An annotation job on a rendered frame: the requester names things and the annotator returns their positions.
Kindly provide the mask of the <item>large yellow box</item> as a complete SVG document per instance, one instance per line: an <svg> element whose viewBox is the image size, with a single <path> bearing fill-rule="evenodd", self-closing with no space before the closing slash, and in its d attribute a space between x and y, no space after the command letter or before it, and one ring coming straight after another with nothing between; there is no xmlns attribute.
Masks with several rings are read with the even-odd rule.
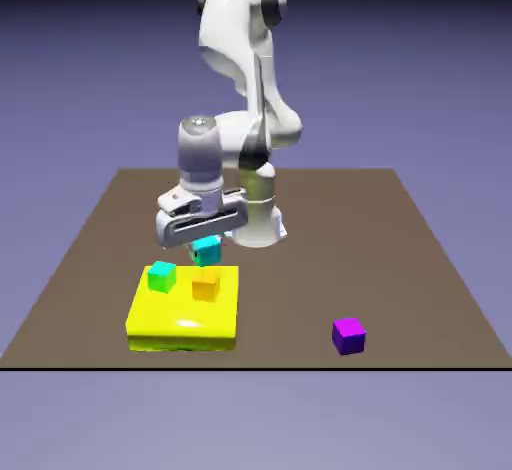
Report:
<svg viewBox="0 0 512 470"><path fill-rule="evenodd" d="M176 265L176 283L169 293L148 288L144 268L125 329L132 351L226 351L236 345L239 268L218 267L220 288L215 301L192 297L192 269Z"/></svg>

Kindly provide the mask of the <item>small orange cube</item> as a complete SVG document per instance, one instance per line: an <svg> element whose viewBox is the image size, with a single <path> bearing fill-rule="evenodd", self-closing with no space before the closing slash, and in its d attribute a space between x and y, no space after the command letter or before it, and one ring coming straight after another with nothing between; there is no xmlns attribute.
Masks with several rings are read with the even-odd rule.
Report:
<svg viewBox="0 0 512 470"><path fill-rule="evenodd" d="M192 269L192 297L197 301L212 302L220 288L221 272L218 267L196 267Z"/></svg>

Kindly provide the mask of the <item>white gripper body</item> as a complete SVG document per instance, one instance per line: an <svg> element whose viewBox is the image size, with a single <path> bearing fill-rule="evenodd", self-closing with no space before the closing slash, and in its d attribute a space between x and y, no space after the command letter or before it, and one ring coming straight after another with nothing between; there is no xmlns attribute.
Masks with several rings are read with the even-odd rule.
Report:
<svg viewBox="0 0 512 470"><path fill-rule="evenodd" d="M248 222L247 193L227 191L190 192L173 188L157 199L156 237L164 248L243 227Z"/></svg>

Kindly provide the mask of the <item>small cyan cube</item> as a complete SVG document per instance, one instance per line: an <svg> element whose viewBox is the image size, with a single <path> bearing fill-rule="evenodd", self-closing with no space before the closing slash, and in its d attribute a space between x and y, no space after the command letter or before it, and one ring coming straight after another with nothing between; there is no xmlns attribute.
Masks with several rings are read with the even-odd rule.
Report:
<svg viewBox="0 0 512 470"><path fill-rule="evenodd" d="M169 293L176 283L176 265L155 261L148 270L147 281L151 291Z"/></svg>
<svg viewBox="0 0 512 470"><path fill-rule="evenodd" d="M190 258L199 267L217 265L221 261L222 238L219 235L210 235L192 241L188 248Z"/></svg>

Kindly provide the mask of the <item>small purple cube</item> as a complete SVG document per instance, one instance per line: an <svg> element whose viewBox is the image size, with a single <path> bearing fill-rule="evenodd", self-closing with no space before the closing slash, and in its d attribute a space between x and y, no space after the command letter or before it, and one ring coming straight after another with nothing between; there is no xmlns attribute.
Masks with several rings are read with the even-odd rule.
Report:
<svg viewBox="0 0 512 470"><path fill-rule="evenodd" d="M355 317L334 320L332 342L341 356L362 353L365 349L366 330Z"/></svg>

